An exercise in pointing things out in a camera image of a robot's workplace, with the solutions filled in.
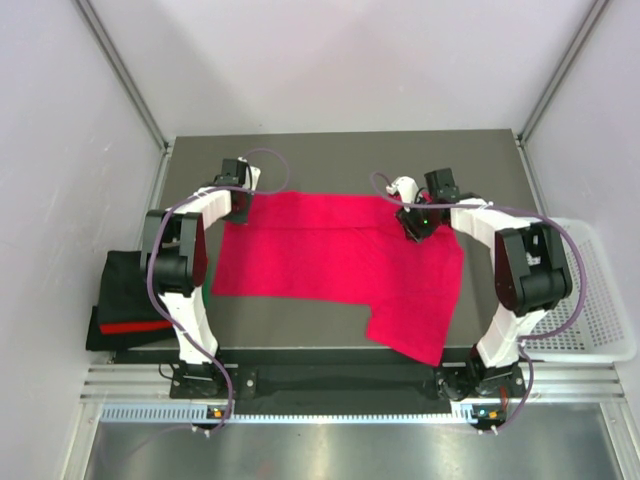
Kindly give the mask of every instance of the folded red cloth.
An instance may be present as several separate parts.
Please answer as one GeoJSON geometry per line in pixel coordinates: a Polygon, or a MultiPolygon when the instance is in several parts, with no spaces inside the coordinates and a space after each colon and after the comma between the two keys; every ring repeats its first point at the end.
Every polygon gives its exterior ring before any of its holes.
{"type": "Polygon", "coordinates": [[[248,225],[225,225],[213,293],[369,305],[369,339],[437,365],[463,251],[447,227],[408,241],[397,208],[375,196],[256,196],[248,225]]]}

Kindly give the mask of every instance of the white panel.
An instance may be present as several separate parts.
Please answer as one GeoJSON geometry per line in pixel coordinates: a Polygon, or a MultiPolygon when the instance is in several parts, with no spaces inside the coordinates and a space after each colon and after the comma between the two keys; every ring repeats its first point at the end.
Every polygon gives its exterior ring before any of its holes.
{"type": "Polygon", "coordinates": [[[72,2],[2,2],[0,65],[0,478],[50,480],[106,251],[135,246],[159,152],[72,2]]]}
{"type": "MultiPolygon", "coordinates": [[[[529,150],[555,215],[595,226],[640,335],[640,3],[616,0],[562,86],[529,150]]],[[[640,422],[640,360],[619,365],[640,422]]]]}
{"type": "Polygon", "coordinates": [[[520,129],[585,0],[94,0],[166,135],[520,129]]]}

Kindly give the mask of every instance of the white backdrop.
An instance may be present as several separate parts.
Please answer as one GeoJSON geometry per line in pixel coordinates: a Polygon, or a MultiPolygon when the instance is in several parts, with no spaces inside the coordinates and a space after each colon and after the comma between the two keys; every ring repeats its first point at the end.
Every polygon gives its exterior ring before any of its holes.
{"type": "MultiPolygon", "coordinates": [[[[640,339],[640,3],[611,2],[530,142],[552,214],[594,225],[640,339]]],[[[640,359],[618,366],[640,424],[640,359]]]]}
{"type": "Polygon", "coordinates": [[[0,4],[0,478],[51,480],[109,249],[135,248],[159,151],[72,2],[0,4]]]}
{"type": "Polygon", "coordinates": [[[93,0],[166,136],[519,130],[585,0],[93,0]]]}

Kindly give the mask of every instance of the white plastic basket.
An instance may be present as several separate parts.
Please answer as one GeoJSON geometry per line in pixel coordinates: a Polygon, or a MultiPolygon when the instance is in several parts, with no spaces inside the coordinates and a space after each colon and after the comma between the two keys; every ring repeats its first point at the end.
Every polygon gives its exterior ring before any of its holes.
{"type": "MultiPolygon", "coordinates": [[[[566,332],[545,340],[528,341],[526,351],[534,360],[549,362],[610,363],[629,360],[636,342],[604,248],[593,229],[582,221],[555,219],[574,239],[587,270],[587,298],[582,314],[566,332]]],[[[572,294],[538,323],[533,333],[544,333],[562,325],[578,299],[578,266],[569,246],[565,252],[572,294]]]]}

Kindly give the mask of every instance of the perforated basket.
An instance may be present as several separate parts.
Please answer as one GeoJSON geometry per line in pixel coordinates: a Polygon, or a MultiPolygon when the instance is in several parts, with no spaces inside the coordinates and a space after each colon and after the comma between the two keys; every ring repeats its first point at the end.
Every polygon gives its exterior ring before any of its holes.
{"type": "MultiPolygon", "coordinates": [[[[632,358],[636,353],[635,338],[602,244],[588,224],[563,218],[556,221],[567,229],[584,260],[588,281],[586,303],[573,327],[555,337],[527,342],[527,353],[534,360],[553,362],[610,363],[632,358]]],[[[538,323],[533,333],[548,332],[562,325],[578,299],[578,266],[566,243],[564,248],[573,292],[538,323]]]]}

